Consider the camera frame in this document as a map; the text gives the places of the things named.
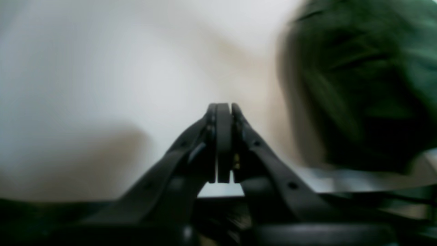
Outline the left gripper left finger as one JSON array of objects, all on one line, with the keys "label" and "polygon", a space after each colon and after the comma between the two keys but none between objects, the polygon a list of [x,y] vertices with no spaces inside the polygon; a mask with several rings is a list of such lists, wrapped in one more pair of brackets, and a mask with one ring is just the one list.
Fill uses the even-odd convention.
[{"label": "left gripper left finger", "polygon": [[219,105],[189,126],[164,156],[120,199],[82,221],[57,229],[53,246],[198,246],[193,204],[214,182]]}]

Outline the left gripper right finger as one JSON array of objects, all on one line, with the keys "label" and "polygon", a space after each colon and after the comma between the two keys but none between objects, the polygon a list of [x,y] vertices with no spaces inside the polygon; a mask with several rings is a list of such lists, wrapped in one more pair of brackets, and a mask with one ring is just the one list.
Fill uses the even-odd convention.
[{"label": "left gripper right finger", "polygon": [[326,202],[272,151],[231,105],[234,180],[249,208],[252,226],[242,246],[397,246],[385,224],[349,217]]}]

